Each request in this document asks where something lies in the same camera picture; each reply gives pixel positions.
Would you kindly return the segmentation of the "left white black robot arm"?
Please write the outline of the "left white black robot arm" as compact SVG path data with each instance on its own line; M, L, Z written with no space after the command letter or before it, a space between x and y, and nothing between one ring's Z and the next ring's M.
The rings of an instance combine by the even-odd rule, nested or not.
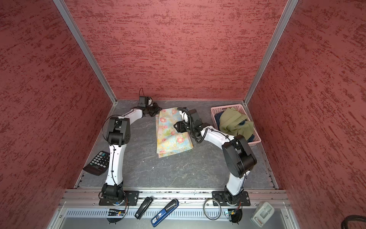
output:
M154 117L162 110L157 103L148 106L138 106L129 112L114 114L107 119L107 134L104 135L110 149L110 161L106 182L101 190L101 200L108 204L119 206L127 203L123 190L123 160L124 153L131 139L131 124L145 117Z

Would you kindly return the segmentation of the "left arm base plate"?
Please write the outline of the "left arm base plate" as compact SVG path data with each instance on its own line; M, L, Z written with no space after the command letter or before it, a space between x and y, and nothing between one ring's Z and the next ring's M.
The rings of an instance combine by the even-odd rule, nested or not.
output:
M138 199L139 199L139 194L140 192L137 190L128 190L125 191L125 198L128 199L127 204L129 206L136 206ZM121 200L120 201L121 204L117 205L116 201L110 201L106 198L100 198L99 200L99 206L117 206L117 207L122 207L126 205L126 201L125 200Z

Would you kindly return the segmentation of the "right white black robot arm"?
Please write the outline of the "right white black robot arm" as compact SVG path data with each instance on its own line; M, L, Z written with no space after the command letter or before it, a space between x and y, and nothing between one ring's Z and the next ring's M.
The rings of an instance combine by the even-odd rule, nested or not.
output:
M177 132L187 132L196 144L207 141L222 149L230 172L223 200L230 206L238 205L247 176L257 164L247 140L242 135L228 135L204 123L195 109L187 110L185 107L179 107L177 110L182 116L182 120L173 125Z

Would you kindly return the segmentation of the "floral pastel skirt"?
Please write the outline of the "floral pastel skirt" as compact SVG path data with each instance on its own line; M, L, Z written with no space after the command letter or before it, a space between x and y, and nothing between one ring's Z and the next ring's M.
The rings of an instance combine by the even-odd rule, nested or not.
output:
M179 154L193 149L193 144L187 132L178 133L174 124L182 121L177 107L167 108L155 116L156 122L156 153L161 157Z

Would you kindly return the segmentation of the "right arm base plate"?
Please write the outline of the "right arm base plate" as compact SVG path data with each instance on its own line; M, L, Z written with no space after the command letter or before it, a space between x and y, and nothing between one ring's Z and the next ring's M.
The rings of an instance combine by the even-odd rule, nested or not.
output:
M251 206L247 191L241 191L238 195L231 195L228 191L213 191L212 198L220 203L221 206L235 206L239 204L244 207Z

